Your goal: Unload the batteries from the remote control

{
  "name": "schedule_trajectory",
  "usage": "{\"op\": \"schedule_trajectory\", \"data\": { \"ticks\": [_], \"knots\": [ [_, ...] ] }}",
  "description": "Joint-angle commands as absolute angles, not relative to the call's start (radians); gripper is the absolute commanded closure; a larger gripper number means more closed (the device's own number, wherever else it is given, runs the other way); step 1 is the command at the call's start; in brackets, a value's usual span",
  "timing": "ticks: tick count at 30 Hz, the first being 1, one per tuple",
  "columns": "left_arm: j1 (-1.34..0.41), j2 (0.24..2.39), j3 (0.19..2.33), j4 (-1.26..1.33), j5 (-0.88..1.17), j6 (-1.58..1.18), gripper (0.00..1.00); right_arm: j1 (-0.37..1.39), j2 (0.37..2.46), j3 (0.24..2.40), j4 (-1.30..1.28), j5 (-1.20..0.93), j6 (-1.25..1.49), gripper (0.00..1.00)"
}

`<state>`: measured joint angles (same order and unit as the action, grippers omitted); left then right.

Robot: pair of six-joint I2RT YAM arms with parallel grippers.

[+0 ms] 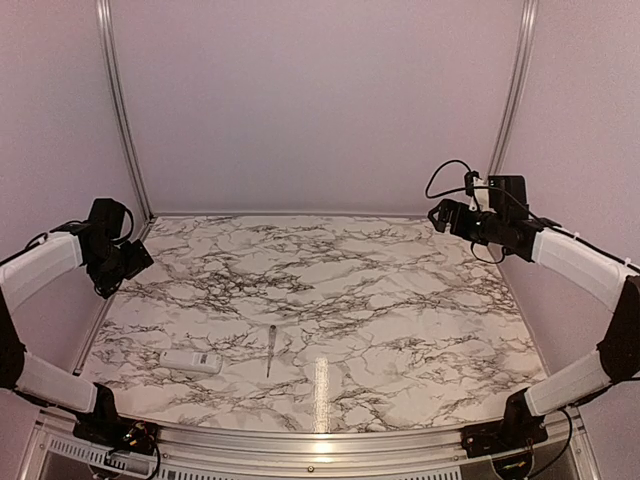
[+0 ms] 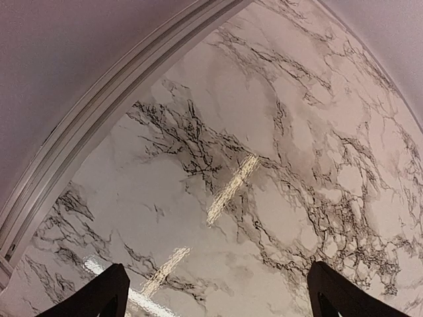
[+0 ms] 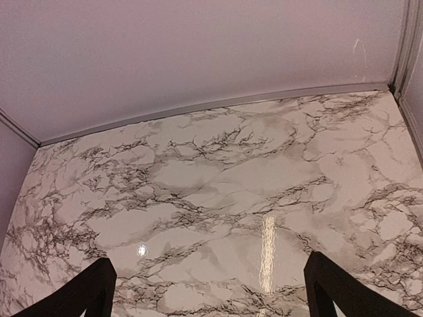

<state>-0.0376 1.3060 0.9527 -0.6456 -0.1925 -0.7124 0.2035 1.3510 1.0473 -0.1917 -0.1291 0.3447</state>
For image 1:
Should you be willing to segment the white remote control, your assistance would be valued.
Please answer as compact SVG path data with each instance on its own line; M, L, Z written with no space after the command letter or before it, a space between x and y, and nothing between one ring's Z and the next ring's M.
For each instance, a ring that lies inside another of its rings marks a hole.
M217 375L222 369L222 357L216 353L185 350L165 350L159 356L164 368Z

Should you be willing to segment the clear handle screwdriver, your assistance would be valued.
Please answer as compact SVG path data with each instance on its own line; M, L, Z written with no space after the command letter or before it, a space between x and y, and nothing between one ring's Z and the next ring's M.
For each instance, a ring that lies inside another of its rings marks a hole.
M270 377L271 366L272 366L272 361L273 361L274 351L275 351L276 337L277 337L277 326L271 325L269 327L269 332L268 332L268 350L267 350L267 367L266 367L267 378Z

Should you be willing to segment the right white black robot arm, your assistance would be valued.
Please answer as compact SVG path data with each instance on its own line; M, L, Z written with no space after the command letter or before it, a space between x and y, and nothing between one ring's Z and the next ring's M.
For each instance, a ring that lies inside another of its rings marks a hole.
M586 403L639 372L639 268L591 245L558 223L533 214L520 175L481 180L466 173L464 203L449 192L435 195L428 213L434 229L472 245L495 244L504 255L545 267L600 301L612 317L595 350L542 382L513 395L495 438L515 448L534 431L534 419L567 405Z

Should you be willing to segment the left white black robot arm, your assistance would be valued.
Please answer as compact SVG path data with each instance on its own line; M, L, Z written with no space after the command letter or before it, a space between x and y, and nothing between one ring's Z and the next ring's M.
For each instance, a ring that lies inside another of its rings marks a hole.
M27 351L12 314L54 280L84 269L98 296L108 299L122 283L153 264L141 240L122 232L132 212L111 198L93 201L89 217L72 220L30 241L1 262L1 387L28 401L53 406L86 420L106 445L125 438L111 389L75 376Z

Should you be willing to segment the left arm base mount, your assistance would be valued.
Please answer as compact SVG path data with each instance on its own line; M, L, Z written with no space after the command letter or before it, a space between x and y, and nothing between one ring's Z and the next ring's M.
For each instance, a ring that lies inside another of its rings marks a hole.
M129 418L121 418L117 422L77 420L73 435L111 450L153 455L158 431L156 423Z

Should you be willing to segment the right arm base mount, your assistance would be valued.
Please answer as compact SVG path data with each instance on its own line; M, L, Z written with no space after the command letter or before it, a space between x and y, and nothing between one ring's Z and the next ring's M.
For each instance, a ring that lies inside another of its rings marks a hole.
M548 440L542 421L534 421L509 430L500 420L468 425L461 430L461 446L468 458L496 455L528 449Z

